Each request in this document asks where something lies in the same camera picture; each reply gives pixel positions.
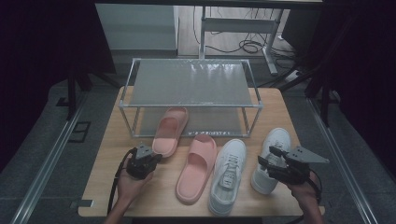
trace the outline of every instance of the pink slide sandal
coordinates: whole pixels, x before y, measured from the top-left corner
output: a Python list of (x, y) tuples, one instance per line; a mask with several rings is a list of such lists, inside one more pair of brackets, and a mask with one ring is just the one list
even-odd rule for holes
[(181, 202), (193, 204), (198, 201), (212, 173), (217, 155), (216, 142), (212, 137), (207, 134), (195, 136), (176, 185), (176, 196)]
[(172, 156), (188, 119), (189, 112), (187, 108), (169, 108), (158, 125), (154, 141), (152, 142), (152, 150), (157, 154), (162, 154), (164, 158)]

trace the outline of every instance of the human hand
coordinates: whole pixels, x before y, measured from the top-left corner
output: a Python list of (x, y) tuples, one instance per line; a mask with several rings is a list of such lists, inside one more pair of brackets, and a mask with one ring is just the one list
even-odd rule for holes
[[(317, 185), (318, 184), (318, 177), (314, 174), (314, 172), (310, 172), (309, 178)], [(304, 182), (301, 185), (291, 185), (286, 184), (288, 188), (291, 190), (291, 195), (296, 198), (297, 202), (300, 206), (307, 206), (309, 204), (318, 204), (317, 202), (317, 194), (307, 182)]]
[[(318, 177), (314, 172), (309, 174), (309, 178), (318, 186)], [(296, 198), (300, 208), (304, 213), (304, 222), (307, 224), (321, 224), (324, 223), (323, 216), (318, 208), (317, 194), (314, 188), (307, 182), (301, 185), (286, 184), (291, 190), (291, 195)]]
[(141, 189), (152, 179), (154, 173), (151, 172), (145, 179), (135, 179), (126, 172), (126, 166), (129, 159), (125, 160), (119, 176), (118, 203), (122, 203), (129, 207), (134, 199), (140, 194)]
[(105, 224), (120, 223), (126, 210), (129, 208), (134, 199), (140, 194), (142, 188), (152, 179), (154, 173), (151, 172), (145, 179), (135, 179), (126, 172), (126, 165), (129, 158), (125, 160), (120, 172), (117, 185), (119, 198), (113, 209), (106, 217)]

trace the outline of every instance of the glass shelf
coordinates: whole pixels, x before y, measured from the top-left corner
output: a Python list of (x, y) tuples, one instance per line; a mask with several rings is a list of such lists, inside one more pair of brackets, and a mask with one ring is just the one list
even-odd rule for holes
[(248, 60), (134, 59), (120, 98), (131, 136), (154, 136), (175, 106), (189, 110), (184, 136), (248, 137), (263, 108)]

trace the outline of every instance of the black cable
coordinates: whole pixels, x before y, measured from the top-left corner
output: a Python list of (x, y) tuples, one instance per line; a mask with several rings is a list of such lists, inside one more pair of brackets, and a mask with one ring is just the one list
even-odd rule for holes
[(129, 154), (132, 154), (132, 150), (129, 150), (125, 154), (125, 156), (122, 159), (122, 162), (119, 165), (119, 169), (117, 169), (117, 172), (114, 175), (113, 185), (111, 186), (110, 196), (108, 198), (107, 214), (109, 214), (111, 209), (113, 208), (113, 200), (114, 200), (114, 194), (116, 192), (116, 186), (119, 183), (120, 173), (121, 173), (121, 170), (123, 169), (122, 168), (123, 164), (125, 163), (125, 161), (126, 161), (127, 157), (129, 156)]

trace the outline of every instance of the wooden table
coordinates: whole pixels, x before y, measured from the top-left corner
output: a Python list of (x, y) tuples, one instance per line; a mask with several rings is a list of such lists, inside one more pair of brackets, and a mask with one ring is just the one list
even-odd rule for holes
[[(151, 147), (152, 138), (131, 138), (118, 108), (120, 90), (106, 132), (99, 148), (92, 172), (82, 200), (93, 200), (91, 207), (80, 207), (78, 213), (83, 217), (105, 217), (108, 196), (114, 174), (125, 153), (144, 143)], [(290, 133), (292, 147), (299, 146), (299, 140), (290, 120), (288, 109), (278, 89), (259, 89), (264, 109), (256, 127), (249, 138), (243, 138), (247, 146), (247, 163), (242, 173), (242, 182), (230, 217), (299, 216), (302, 214), (290, 190), (278, 184), (270, 195), (261, 195), (250, 185), (250, 178), (257, 166), (257, 156), (262, 152), (262, 142), (274, 128), (281, 127)], [(218, 151), (232, 138), (214, 137)], [(155, 170), (155, 175), (147, 183), (141, 195), (126, 212), (127, 217), (213, 217), (208, 210), (208, 199), (212, 176), (205, 190), (193, 205), (184, 205), (176, 197), (175, 188), (184, 167), (192, 137), (180, 138), (174, 155), (163, 159)]]

